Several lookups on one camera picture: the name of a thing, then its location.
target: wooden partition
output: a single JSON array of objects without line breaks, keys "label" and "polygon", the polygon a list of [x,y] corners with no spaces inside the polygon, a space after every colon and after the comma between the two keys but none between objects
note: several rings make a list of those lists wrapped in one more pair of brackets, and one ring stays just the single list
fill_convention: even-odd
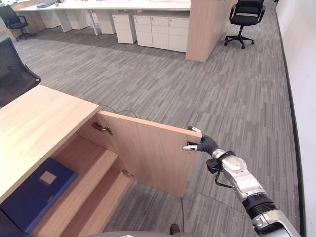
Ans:
[{"label": "wooden partition", "polygon": [[236,0],[191,0],[186,59],[206,62],[221,38]]}]

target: cable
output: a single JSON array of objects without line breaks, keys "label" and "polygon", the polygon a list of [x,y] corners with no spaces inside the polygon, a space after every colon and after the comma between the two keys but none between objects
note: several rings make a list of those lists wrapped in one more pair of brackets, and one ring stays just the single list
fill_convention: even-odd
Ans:
[{"label": "cable", "polygon": [[181,208],[182,208],[182,232],[184,232],[184,209],[183,209],[182,197],[180,198],[180,200],[181,200]]},{"label": "cable", "polygon": [[140,119],[147,119],[148,121],[151,122],[151,120],[149,118],[147,118],[147,117],[141,117]]},{"label": "cable", "polygon": [[[138,119],[137,115],[136,115],[135,112],[132,111],[132,110],[122,110],[122,111],[116,112],[115,109],[113,109],[111,106],[104,105],[104,104],[100,104],[100,106],[105,106],[105,107],[107,107],[107,108],[113,110],[113,112],[116,113],[116,114],[120,114],[120,113],[122,113],[122,112],[131,112],[132,114],[134,114],[135,118]],[[141,117],[140,119],[147,119],[148,121],[151,121],[151,120],[150,120],[149,118],[147,118],[147,117]]]},{"label": "cable", "polygon": [[117,114],[122,113],[122,112],[132,112],[135,115],[135,118],[138,118],[137,115],[131,110],[122,110],[122,111],[117,112]]},{"label": "cable", "polygon": [[108,107],[108,108],[110,108],[111,110],[113,110],[114,113],[116,113],[116,111],[115,111],[112,107],[110,107],[110,106],[108,106],[108,105],[103,105],[103,104],[100,104],[100,105],[101,105],[101,106]]}]

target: silver robot arm segment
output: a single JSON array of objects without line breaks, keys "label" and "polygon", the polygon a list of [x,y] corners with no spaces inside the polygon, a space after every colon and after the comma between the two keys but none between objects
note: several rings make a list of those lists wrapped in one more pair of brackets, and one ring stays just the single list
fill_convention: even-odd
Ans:
[{"label": "silver robot arm segment", "polygon": [[[201,132],[194,127],[188,127],[188,129]],[[218,172],[215,183],[234,190],[250,216],[253,228],[258,235],[300,237],[284,213],[276,208],[273,201],[268,198],[267,192],[249,172],[245,161],[235,156],[234,152],[226,152],[220,149],[217,143],[205,134],[203,134],[199,144],[188,142],[183,149],[186,151],[208,152],[212,156],[212,159],[209,159],[206,165],[212,174]],[[217,182],[221,172],[224,173],[231,186]]]}]

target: office chair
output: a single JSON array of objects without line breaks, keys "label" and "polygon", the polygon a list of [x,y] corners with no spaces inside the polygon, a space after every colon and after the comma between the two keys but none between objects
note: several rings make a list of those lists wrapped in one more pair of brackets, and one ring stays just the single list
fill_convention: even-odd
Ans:
[{"label": "office chair", "polygon": [[37,86],[40,77],[24,65],[9,37],[0,42],[0,107]]},{"label": "office chair", "polygon": [[24,39],[27,40],[27,36],[35,36],[35,34],[24,31],[23,28],[28,25],[25,16],[18,16],[15,11],[12,10],[11,6],[7,5],[0,7],[0,16],[7,28],[12,30],[19,29],[21,31],[21,34],[17,37],[16,41],[21,37],[24,37]]},{"label": "office chair", "polygon": [[266,7],[263,6],[263,0],[239,0],[237,4],[234,4],[229,15],[229,20],[231,24],[239,25],[240,30],[236,36],[226,36],[224,45],[226,46],[228,42],[234,40],[238,40],[242,44],[242,49],[245,49],[243,40],[249,40],[252,41],[251,44],[255,44],[253,39],[244,37],[241,33],[244,26],[253,26],[261,22],[265,11]]}]

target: cabinet shelf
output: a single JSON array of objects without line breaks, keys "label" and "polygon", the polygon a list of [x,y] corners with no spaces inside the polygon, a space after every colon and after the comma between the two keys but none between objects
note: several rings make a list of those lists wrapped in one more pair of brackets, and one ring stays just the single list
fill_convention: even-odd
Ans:
[{"label": "cabinet shelf", "polygon": [[117,154],[76,137],[55,160],[78,176],[34,228],[32,235],[60,236],[117,158]]},{"label": "cabinet shelf", "polygon": [[133,179],[113,167],[106,173],[62,236],[88,236],[103,231]]}]

